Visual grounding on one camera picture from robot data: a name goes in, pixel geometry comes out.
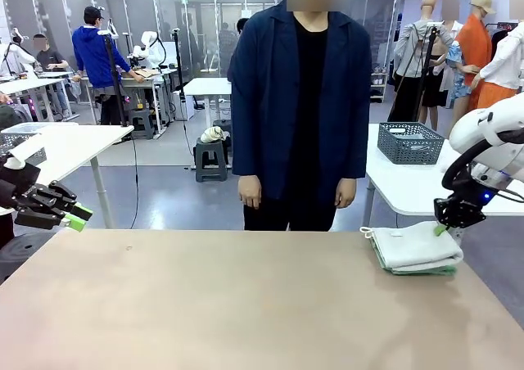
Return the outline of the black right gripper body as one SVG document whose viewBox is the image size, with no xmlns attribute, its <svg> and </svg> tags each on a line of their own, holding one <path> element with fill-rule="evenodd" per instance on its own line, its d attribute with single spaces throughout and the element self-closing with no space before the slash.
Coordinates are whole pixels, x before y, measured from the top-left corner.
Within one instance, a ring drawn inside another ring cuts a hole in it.
<svg viewBox="0 0 524 370">
<path fill-rule="evenodd" d="M 439 223 L 447 228 L 468 228 L 486 219 L 482 209 L 490 202 L 490 189 L 479 183 L 470 169 L 461 169 L 455 176 L 445 174 L 442 187 L 451 193 L 433 201 Z"/>
</svg>

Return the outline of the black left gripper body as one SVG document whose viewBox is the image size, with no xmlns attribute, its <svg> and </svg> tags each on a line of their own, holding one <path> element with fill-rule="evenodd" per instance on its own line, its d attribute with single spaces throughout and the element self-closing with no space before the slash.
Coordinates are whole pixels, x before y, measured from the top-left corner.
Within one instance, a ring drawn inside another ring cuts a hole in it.
<svg viewBox="0 0 524 370">
<path fill-rule="evenodd" d="M 26 193 L 37 181 L 40 168 L 26 164 L 23 169 L 1 167 L 1 207 L 17 207 L 16 198 Z"/>
</svg>

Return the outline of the person's left hand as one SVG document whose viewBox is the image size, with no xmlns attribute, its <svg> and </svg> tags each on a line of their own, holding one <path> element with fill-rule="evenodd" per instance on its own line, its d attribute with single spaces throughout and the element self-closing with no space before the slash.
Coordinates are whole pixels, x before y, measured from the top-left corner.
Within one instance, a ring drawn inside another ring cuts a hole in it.
<svg viewBox="0 0 524 370">
<path fill-rule="evenodd" d="M 337 184 L 335 207 L 345 209 L 351 205 L 356 196 L 357 183 L 352 178 L 342 178 Z"/>
</svg>

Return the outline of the person's right hand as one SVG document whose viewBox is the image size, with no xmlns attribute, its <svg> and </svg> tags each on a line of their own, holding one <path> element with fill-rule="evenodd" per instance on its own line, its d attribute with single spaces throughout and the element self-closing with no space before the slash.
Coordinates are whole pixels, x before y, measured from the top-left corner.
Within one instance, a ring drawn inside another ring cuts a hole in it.
<svg viewBox="0 0 524 370">
<path fill-rule="evenodd" d="M 241 176 L 238 179 L 238 195 L 242 204 L 258 210 L 261 204 L 261 183 L 256 175 Z"/>
</svg>

